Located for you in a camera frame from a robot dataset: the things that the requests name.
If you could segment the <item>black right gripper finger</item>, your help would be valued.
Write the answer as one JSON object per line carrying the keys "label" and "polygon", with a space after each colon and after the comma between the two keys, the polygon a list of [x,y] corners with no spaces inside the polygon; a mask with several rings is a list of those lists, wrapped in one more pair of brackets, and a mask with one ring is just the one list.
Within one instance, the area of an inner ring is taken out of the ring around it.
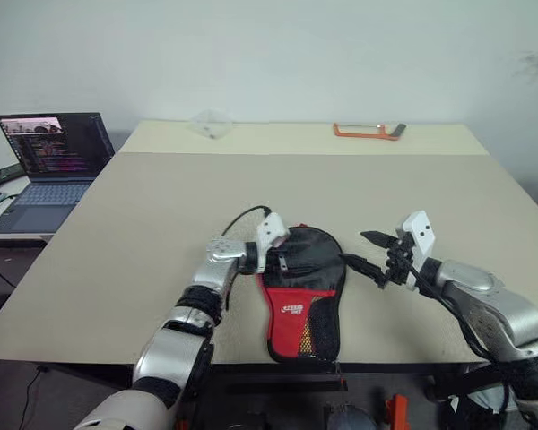
{"label": "black right gripper finger", "polygon": [[386,286],[386,275],[379,266],[356,254],[339,254],[339,257],[348,267],[372,279],[379,288]]}
{"label": "black right gripper finger", "polygon": [[370,243],[381,248],[391,248],[401,244],[401,240],[398,237],[390,236],[387,233],[376,230],[363,231],[360,234]]}

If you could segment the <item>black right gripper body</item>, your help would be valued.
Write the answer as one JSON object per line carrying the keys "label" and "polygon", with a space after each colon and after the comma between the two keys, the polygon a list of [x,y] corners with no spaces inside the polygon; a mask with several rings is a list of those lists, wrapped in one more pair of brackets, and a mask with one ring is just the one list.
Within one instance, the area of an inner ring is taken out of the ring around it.
{"label": "black right gripper body", "polygon": [[404,285],[411,273],[414,241],[412,236],[397,238],[387,236],[385,249],[387,250],[386,271],[382,286],[388,283]]}

